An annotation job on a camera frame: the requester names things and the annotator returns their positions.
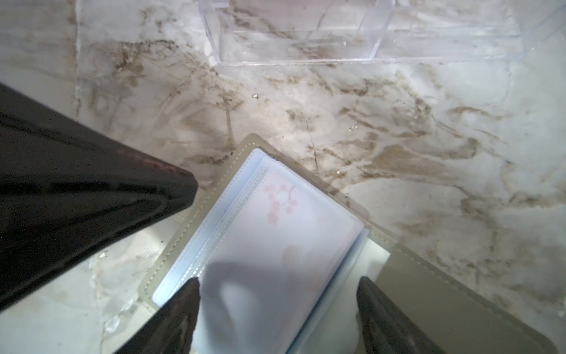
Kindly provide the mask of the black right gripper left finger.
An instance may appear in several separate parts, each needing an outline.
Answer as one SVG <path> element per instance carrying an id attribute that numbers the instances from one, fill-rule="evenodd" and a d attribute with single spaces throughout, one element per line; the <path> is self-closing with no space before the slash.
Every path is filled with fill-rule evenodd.
<path id="1" fill-rule="evenodd" d="M 116 353 L 189 353 L 199 307 L 200 283 L 191 278 Z"/>

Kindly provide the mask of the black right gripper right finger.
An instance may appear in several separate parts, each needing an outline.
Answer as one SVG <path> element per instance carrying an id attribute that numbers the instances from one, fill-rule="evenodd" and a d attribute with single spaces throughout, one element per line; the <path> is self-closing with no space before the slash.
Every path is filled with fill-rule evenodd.
<path id="1" fill-rule="evenodd" d="M 367 353 L 443 353 L 368 277 L 356 293 Z"/>

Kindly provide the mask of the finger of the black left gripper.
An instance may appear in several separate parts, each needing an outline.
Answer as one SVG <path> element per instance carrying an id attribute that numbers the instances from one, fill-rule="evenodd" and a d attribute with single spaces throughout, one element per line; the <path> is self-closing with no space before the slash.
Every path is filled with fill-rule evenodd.
<path id="1" fill-rule="evenodd" d="M 190 207 L 190 171 L 1 86 L 1 308 Z"/>

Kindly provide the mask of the white floral credit card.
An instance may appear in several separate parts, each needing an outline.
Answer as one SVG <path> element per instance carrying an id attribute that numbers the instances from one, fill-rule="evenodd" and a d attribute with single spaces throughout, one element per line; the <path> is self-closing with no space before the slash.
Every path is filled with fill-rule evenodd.
<path id="1" fill-rule="evenodd" d="M 268 159 L 200 276 L 197 353 L 285 353 L 363 223 Z"/>

